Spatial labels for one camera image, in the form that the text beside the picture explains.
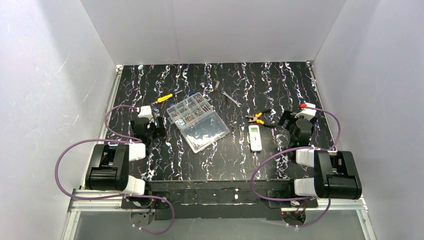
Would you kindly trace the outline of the white remote control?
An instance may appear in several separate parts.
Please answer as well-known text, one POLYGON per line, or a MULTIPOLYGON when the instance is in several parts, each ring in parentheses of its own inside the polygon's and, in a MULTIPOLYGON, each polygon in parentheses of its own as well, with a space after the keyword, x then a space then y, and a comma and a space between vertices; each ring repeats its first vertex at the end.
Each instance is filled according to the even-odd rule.
POLYGON ((248 134, 249 134, 249 142, 250 142, 250 150, 252 152, 260 152, 262 151, 262 141, 261 134, 258 125, 249 125, 248 126, 248 134))

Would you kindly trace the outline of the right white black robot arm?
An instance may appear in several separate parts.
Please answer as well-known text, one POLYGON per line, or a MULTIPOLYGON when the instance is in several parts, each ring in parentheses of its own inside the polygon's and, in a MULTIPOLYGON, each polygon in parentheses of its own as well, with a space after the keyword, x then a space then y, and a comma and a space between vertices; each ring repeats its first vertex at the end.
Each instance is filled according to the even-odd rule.
POLYGON ((294 194, 302 197, 357 200, 362 195, 362 184, 350 151, 324 150, 310 147, 315 116, 284 111, 278 124, 289 131, 288 159, 313 169, 313 177, 293 181, 294 194))

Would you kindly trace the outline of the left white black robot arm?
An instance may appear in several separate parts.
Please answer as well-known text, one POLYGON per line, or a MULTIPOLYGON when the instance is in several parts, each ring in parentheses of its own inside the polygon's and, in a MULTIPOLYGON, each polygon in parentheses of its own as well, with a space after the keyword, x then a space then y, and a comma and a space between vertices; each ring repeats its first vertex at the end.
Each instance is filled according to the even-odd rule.
POLYGON ((130 175, 130 162, 146 158, 153 139, 166 136, 164 118, 148 120, 141 117, 130 121, 134 137, 141 143, 96 144, 85 176, 90 190, 116 191, 127 195, 143 195, 146 182, 130 175))

